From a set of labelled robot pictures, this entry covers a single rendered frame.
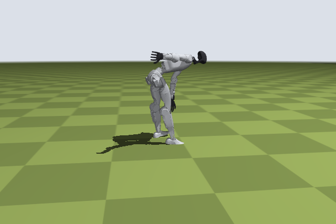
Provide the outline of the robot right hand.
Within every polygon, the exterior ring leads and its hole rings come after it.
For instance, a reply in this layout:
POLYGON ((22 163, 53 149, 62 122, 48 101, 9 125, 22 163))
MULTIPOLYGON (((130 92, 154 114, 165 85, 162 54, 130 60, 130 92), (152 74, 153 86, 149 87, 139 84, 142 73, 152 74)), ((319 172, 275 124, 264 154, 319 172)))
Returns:
POLYGON ((156 59, 151 59, 152 61, 156 61, 154 63, 158 63, 160 60, 163 59, 163 53, 156 52, 156 51, 152 51, 152 52, 156 53, 156 54, 151 54, 151 55, 156 56, 156 57, 151 57, 151 58, 156 58, 156 59))

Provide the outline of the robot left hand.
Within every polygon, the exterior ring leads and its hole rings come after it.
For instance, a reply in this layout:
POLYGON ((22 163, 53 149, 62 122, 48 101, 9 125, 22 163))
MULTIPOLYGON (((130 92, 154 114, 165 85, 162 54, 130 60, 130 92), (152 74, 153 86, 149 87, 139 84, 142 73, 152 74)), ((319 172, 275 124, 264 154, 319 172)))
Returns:
POLYGON ((171 99, 171 111, 174 111, 174 108, 176 108, 175 102, 174 102, 174 97, 175 95, 173 95, 173 99, 171 99))

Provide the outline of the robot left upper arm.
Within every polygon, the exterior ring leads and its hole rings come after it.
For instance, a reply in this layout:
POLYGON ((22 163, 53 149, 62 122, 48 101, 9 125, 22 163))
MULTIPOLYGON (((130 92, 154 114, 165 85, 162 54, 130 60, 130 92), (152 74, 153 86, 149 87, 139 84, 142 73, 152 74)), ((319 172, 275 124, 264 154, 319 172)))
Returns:
POLYGON ((177 83, 177 76, 180 75, 182 71, 176 71, 173 73, 172 77, 171 77, 171 81, 172 83, 177 83))

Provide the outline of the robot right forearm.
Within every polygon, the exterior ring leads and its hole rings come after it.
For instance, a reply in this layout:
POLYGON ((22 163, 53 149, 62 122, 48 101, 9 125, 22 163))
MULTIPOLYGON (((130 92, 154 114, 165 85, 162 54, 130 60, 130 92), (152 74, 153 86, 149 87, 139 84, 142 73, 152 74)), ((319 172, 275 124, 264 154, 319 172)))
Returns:
POLYGON ((163 60, 170 60, 170 61, 178 60, 179 61, 180 57, 177 54, 163 54, 163 60))

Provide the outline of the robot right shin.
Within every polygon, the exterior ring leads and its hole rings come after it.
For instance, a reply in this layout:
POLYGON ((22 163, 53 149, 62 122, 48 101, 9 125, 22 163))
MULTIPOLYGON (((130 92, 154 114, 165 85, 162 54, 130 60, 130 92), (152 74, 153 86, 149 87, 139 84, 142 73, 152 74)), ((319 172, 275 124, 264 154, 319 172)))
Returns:
POLYGON ((173 140, 176 140, 176 138, 174 136, 174 129, 173 129, 174 124, 173 124, 173 118, 172 118, 171 110, 169 112, 168 109, 164 108, 164 109, 161 110, 161 114, 162 114, 162 117, 163 117, 165 127, 166 127, 166 129, 168 129, 168 132, 170 134, 170 138, 173 139, 173 140))

